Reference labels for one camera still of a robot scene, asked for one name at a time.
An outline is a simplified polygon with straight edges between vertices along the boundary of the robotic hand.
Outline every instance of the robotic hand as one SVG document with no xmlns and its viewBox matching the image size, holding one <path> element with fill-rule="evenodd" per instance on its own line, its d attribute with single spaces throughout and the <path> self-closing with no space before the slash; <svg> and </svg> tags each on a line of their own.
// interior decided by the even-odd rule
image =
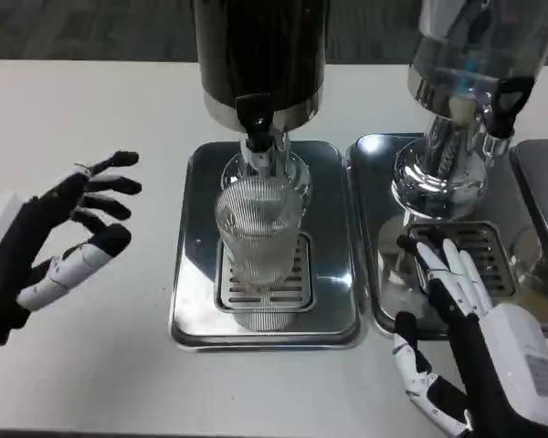
<svg viewBox="0 0 548 438">
<path fill-rule="evenodd" d="M 130 217 L 130 210 L 121 203 L 95 192 L 139 193 L 142 187 L 136 181 L 100 174 L 136 162 L 136 152 L 118 151 L 93 166 L 76 165 L 69 176 L 40 197 L 23 202 L 11 194 L 1 199 L 0 345 L 6 343 L 11 329 L 26 324 L 32 311 L 66 295 L 130 243 L 126 228 L 107 226 L 90 209 L 118 220 Z M 83 224 L 93 237 L 33 267 L 51 230 L 69 219 Z"/>
<path fill-rule="evenodd" d="M 540 325 L 523 308 L 494 308 L 470 255 L 444 236 L 430 240 L 436 250 L 408 236 L 398 245 L 426 276 L 423 292 L 448 325 L 466 393 L 432 371 L 417 347 L 416 318 L 400 312 L 393 354 L 407 395 L 449 436 L 548 437 L 548 347 Z"/>
</svg>

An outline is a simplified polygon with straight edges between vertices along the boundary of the white countertop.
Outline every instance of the white countertop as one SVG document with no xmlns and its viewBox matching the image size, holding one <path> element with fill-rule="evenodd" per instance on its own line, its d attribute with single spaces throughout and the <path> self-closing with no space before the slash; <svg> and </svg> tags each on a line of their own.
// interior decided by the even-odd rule
<svg viewBox="0 0 548 438">
<path fill-rule="evenodd" d="M 424 130 L 406 66 L 329 66 L 319 115 L 293 139 L 345 151 L 369 132 Z M 344 351 L 184 352 L 168 335 L 186 162 L 233 140 L 207 115 L 196 64 L 0 61 L 0 192 L 41 193 L 73 162 L 137 151 L 133 240 L 104 271 L 34 315 L 0 350 L 0 428 L 272 437 L 433 438 L 372 329 Z M 548 68 L 518 121 L 548 138 Z M 52 235 L 43 256 L 87 238 Z M 445 343 L 422 346 L 458 382 Z"/>
</svg>

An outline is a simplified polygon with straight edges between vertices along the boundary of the chrome dispenser base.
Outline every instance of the chrome dispenser base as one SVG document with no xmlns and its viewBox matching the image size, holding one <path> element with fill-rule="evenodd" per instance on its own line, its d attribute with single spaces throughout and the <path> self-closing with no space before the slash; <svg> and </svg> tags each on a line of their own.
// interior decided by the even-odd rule
<svg viewBox="0 0 548 438">
<path fill-rule="evenodd" d="M 337 349 L 359 339 L 364 326 L 354 292 L 343 158 L 330 144 L 317 141 L 293 142 L 292 151 L 309 166 L 313 190 L 300 230 L 298 251 L 304 257 L 297 257 L 296 267 L 302 277 L 290 278 L 289 285 L 309 288 L 305 292 L 311 299 L 301 293 L 294 297 L 293 290 L 272 290 L 274 299 L 248 294 L 233 305 L 223 301 L 228 297 L 224 281 L 232 278 L 223 278 L 227 269 L 214 206 L 221 173 L 239 145 L 203 145 L 189 161 L 171 302 L 170 330 L 182 348 Z M 232 287 L 231 292 L 237 297 L 240 291 Z M 296 298 L 299 305 L 293 304 Z"/>
<path fill-rule="evenodd" d="M 350 193 L 359 218 L 359 242 L 356 254 L 370 285 L 375 322 L 380 329 L 394 330 L 395 314 L 407 310 L 418 318 L 424 339 L 444 337 L 444 326 L 428 305 L 417 285 L 411 263 L 403 260 L 396 238 L 418 220 L 407 213 L 392 194 L 395 157 L 399 151 L 420 138 L 420 134 L 368 135 L 348 151 Z M 548 290 L 527 284 L 520 272 L 522 260 L 531 250 L 522 243 L 524 235 L 534 235 L 528 210 L 513 177 L 509 157 L 498 160 L 489 174 L 489 188 L 475 210 L 462 219 L 493 224 L 511 261 L 511 271 L 518 281 L 516 292 L 500 294 L 497 300 L 510 301 L 528 308 L 538 318 L 548 336 Z"/>
</svg>

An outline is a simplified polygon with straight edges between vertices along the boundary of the floor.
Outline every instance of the floor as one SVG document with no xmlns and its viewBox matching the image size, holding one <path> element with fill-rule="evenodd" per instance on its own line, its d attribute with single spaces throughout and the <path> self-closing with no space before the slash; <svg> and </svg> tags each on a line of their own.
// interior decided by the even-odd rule
<svg viewBox="0 0 548 438">
<path fill-rule="evenodd" d="M 0 59 L 195 61 L 191 0 L 0 0 Z M 331 63 L 405 64 L 421 0 L 331 0 Z"/>
</svg>

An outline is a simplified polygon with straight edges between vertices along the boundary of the white robotic hand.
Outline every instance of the white robotic hand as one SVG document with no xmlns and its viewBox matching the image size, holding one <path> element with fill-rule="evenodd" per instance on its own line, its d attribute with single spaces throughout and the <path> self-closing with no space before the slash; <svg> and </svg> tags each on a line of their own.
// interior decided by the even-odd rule
<svg viewBox="0 0 548 438">
<path fill-rule="evenodd" d="M 393 354 L 406 393 L 448 436 L 548 437 L 548 347 L 540 325 L 523 308 L 494 308 L 470 255 L 435 235 L 434 250 L 408 236 L 398 244 L 416 258 L 424 292 L 448 324 L 466 393 L 432 371 L 417 348 L 416 318 L 400 312 Z"/>
<path fill-rule="evenodd" d="M 136 181 L 100 175 L 110 167 L 132 166 L 138 159 L 136 152 L 118 151 L 94 166 L 76 165 L 68 177 L 40 197 L 23 202 L 10 195 L 1 200 L 0 345 L 6 343 L 11 329 L 26 324 L 31 311 L 66 295 L 130 243 L 126 228 L 106 225 L 90 209 L 118 220 L 130 217 L 130 210 L 121 203 L 95 192 L 139 193 L 142 187 Z M 67 220 L 85 225 L 93 237 L 33 267 L 51 230 Z"/>
</svg>

